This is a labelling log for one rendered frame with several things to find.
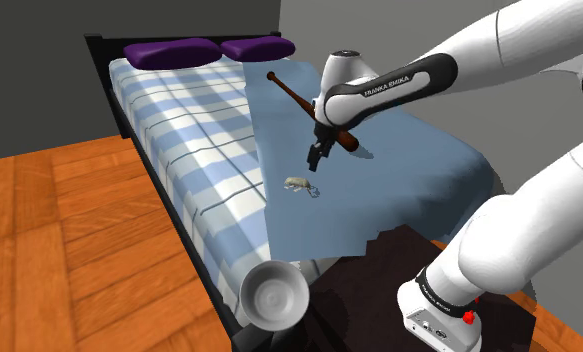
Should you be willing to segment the small beige animal figure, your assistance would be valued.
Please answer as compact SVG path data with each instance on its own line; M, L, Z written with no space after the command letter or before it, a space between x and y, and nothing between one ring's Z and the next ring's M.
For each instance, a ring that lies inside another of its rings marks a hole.
M302 177L287 177L284 181L283 187L285 189L291 189L294 192L306 190L313 198L320 195L318 189L313 186L308 179Z

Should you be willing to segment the brown wooden baseball bat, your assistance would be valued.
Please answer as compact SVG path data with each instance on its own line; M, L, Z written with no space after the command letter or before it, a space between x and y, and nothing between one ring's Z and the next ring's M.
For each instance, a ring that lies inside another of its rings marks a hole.
M273 71L270 71L266 74L266 78L276 85L278 85L283 91L285 91L310 117L311 119L317 124L320 125L320 122L317 121L315 117L315 108L311 103L300 97L296 94L293 90L287 87L282 81L280 81ZM354 152L360 146L359 141L356 137L351 135L348 131L339 130L335 127L328 127L326 126L325 135L328 139L333 139L337 143L339 143L346 151Z

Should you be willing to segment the plain blue blanket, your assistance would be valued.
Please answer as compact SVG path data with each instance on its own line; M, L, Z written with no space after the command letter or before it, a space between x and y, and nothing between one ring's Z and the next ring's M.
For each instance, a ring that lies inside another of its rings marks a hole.
M398 108L353 130L356 152L335 145L310 171L314 122L266 74L310 99L318 72L291 60L246 63L243 71L272 258L359 256L379 232L400 225L447 242L490 197L494 172L480 152ZM285 189L287 177L308 179L320 195Z

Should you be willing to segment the purple pillow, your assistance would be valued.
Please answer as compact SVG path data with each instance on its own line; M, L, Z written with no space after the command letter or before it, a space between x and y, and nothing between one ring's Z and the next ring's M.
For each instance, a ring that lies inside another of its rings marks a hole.
M193 68L222 57L219 46L204 38L131 44L123 53L128 62L140 70Z
M220 45L220 50L234 61L266 62L293 55L296 47L290 40L277 36L265 36L225 41Z

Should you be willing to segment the bed with checked blue cover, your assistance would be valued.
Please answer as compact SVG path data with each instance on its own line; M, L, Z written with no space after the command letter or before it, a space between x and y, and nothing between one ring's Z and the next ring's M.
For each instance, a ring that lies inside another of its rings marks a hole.
M85 41L123 137L133 141L231 337L233 352L270 352L274 337L253 325L239 300L247 273L272 258L266 197L243 66L222 54L207 65L140 70L131 44L180 40ZM309 286L342 256L284 261Z

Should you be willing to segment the grey round bowl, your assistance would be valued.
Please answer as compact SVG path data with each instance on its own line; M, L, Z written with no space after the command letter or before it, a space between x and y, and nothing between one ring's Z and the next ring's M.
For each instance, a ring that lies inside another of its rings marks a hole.
M277 332L293 327L302 319L309 306L309 286L293 264L270 260L247 273L239 300L253 325Z

